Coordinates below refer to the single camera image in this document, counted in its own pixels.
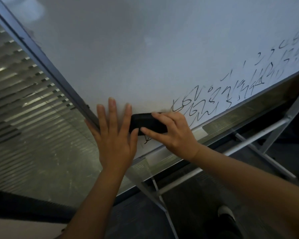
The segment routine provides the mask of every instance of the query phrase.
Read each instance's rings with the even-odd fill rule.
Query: person's left arm
[[[97,105],[100,133],[91,124],[86,124],[94,136],[103,167],[90,193],[65,229],[62,239],[103,238],[109,214],[126,170],[136,153],[137,133],[135,129],[128,139],[132,108],[127,104],[123,124],[118,132],[116,103],[109,98],[109,123],[105,108]]]

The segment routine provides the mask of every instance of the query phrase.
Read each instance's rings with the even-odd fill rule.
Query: fingernail
[[[115,106],[115,99],[113,97],[109,98],[109,103],[111,106]]]

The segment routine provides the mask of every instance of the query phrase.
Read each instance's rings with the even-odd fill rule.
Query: black pants
[[[206,225],[207,235],[210,239],[242,239],[241,234],[234,219],[227,214],[223,214]]]

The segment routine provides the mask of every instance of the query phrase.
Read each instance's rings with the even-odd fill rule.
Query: pant leg
[[[228,214],[223,214],[218,218],[217,239],[242,239],[241,234],[235,220]]]

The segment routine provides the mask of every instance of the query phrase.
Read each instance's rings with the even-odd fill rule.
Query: whiteboard frame
[[[97,130],[100,130],[99,120],[97,116],[91,111],[90,107],[84,102],[84,100],[76,93],[72,86],[66,81],[63,75],[58,71],[58,69],[52,64],[48,57],[44,54],[41,48],[35,43],[35,41],[28,35],[28,33],[23,28],[22,24],[16,19],[16,17],[10,12],[10,10],[5,6],[5,4],[0,0],[0,25],[5,29],[5,31],[17,42],[21,48],[29,55],[29,57],[39,66],[39,68],[46,74],[49,79],[51,79],[54,84],[59,88],[67,98],[75,105],[75,107],[80,111],[80,113],[91,123],[95,125]],[[206,124],[216,120],[217,118],[231,112],[232,110],[240,107],[250,100],[255,99],[258,96],[261,96],[265,92],[279,86],[280,84],[292,79],[293,77],[299,75],[299,71],[293,75],[277,82],[276,84],[264,89],[263,91],[243,100],[237,105],[225,110],[207,120],[206,122],[192,128],[196,129],[198,127],[205,126]],[[146,156],[152,152],[156,152],[163,148],[164,145],[137,157],[133,160],[132,165],[135,165],[142,161]]]

